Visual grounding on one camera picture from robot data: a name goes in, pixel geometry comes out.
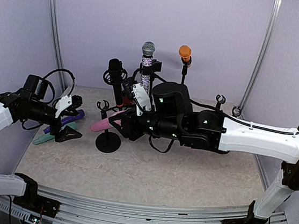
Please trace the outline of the teal microphone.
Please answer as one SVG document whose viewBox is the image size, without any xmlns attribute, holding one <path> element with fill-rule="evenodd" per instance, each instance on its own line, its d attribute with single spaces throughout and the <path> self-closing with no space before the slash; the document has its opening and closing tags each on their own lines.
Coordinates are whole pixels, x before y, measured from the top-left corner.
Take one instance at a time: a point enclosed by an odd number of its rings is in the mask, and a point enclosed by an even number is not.
<svg viewBox="0 0 299 224">
<path fill-rule="evenodd" d="M 70 122 L 62 127 L 62 130 L 64 130 L 66 127 L 70 127 L 72 129 L 77 129 L 77 124 L 75 122 Z M 43 144 L 49 141 L 52 141 L 55 139 L 55 136 L 51 135 L 50 133 L 43 134 L 35 139 L 32 140 L 32 144 Z"/>
</svg>

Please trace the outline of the purple microphone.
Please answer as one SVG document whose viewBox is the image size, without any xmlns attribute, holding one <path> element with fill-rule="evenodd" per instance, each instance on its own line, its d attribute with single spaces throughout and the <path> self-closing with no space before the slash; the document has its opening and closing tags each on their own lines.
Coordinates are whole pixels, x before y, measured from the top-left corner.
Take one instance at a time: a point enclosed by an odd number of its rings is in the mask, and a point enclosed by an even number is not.
<svg viewBox="0 0 299 224">
<path fill-rule="evenodd" d="M 80 109 L 78 110 L 78 115 L 77 116 L 67 116 L 65 118 L 62 119 L 61 124 L 62 124 L 62 128 L 64 128 L 65 126 L 71 127 L 72 129 L 76 129 L 77 128 L 77 124 L 76 122 L 83 119 L 85 117 L 85 112 Z"/>
</svg>

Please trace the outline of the pink microphone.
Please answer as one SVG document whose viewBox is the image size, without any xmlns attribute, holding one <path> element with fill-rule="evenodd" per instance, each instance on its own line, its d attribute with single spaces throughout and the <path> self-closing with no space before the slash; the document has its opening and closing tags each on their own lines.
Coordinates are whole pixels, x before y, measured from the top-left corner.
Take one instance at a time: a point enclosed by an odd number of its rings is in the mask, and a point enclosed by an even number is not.
<svg viewBox="0 0 299 224">
<path fill-rule="evenodd" d="M 104 130 L 107 130 L 107 129 L 114 128 L 114 126 L 110 123 L 110 119 L 114 119 L 116 115 L 119 115 L 119 114 L 122 114 L 122 113 L 125 113 L 125 110 L 115 112 L 114 114 L 112 114 L 108 118 L 102 119 L 102 120 L 92 124 L 91 127 L 90 127 L 90 130 L 92 132 L 100 132 L 100 131 L 104 131 Z"/>
</svg>

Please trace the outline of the black stand of pink microphone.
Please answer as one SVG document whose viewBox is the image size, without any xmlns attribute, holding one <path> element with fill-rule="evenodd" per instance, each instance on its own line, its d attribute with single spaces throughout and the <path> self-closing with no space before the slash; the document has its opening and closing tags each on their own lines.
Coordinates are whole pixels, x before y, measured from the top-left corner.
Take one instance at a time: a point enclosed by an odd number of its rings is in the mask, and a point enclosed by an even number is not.
<svg viewBox="0 0 299 224">
<path fill-rule="evenodd" d="M 111 110 L 110 104 L 107 100 L 103 100 L 104 106 L 101 102 L 97 102 L 97 108 L 101 112 L 101 120 L 108 118 L 107 112 Z M 95 141 L 97 149 L 102 153 L 113 153 L 121 146 L 121 139 L 115 132 L 110 132 L 109 129 L 101 131 Z"/>
</svg>

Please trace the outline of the black stand of purple microphone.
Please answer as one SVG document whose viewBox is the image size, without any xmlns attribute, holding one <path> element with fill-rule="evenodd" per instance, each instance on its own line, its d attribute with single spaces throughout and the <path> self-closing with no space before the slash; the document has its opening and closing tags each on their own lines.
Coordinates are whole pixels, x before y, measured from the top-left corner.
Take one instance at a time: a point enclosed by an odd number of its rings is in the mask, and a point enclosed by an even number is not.
<svg viewBox="0 0 299 224">
<path fill-rule="evenodd" d="M 216 109 L 220 110 L 221 106 L 226 102 L 226 98 L 223 95 L 216 96 Z"/>
</svg>

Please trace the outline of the black stand of teal microphone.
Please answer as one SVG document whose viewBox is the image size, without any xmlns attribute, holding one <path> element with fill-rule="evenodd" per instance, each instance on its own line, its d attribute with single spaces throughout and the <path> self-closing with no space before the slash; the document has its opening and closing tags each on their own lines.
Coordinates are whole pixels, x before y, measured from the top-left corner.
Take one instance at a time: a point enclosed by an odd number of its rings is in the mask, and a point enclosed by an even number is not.
<svg viewBox="0 0 299 224">
<path fill-rule="evenodd" d="M 234 106 L 232 108 L 232 115 L 233 117 L 239 117 L 241 116 L 242 111 L 240 110 L 240 108 L 238 106 Z"/>
</svg>

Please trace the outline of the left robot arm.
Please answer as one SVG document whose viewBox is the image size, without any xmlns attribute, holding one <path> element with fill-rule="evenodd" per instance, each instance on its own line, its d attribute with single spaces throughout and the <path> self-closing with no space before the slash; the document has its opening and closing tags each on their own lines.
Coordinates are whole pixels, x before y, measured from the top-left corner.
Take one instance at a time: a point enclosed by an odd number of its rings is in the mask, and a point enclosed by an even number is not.
<svg viewBox="0 0 299 224">
<path fill-rule="evenodd" d="M 22 88 L 16 92 L 0 94 L 0 131 L 20 121 L 32 120 L 48 125 L 56 142 L 81 138 L 82 134 L 62 124 L 63 116 L 78 115 L 83 100 L 79 95 L 66 95 L 51 106 L 44 101 L 48 88 L 53 88 L 45 77 L 29 75 Z M 38 194 L 38 184 L 25 174 L 0 174 L 0 196 L 14 197 L 13 203 L 49 217 L 56 215 L 59 203 Z"/>
</svg>

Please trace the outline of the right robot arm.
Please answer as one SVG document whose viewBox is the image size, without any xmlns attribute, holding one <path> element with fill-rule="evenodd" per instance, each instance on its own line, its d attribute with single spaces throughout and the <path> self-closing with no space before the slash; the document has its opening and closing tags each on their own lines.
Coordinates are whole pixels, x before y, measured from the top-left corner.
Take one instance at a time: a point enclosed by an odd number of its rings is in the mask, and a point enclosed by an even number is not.
<svg viewBox="0 0 299 224">
<path fill-rule="evenodd" d="M 219 106 L 193 110 L 184 84 L 164 82 L 148 95 L 139 84 L 126 90 L 136 106 L 110 116 L 109 123 L 122 136 L 135 141 L 143 135 L 167 138 L 192 149 L 224 154 L 231 151 L 272 157 L 282 161 L 275 181 L 259 201 L 248 207 L 247 216 L 226 219 L 222 224 L 269 224 L 272 213 L 294 191 L 299 191 L 299 126 L 277 128 L 235 119 Z"/>
</svg>

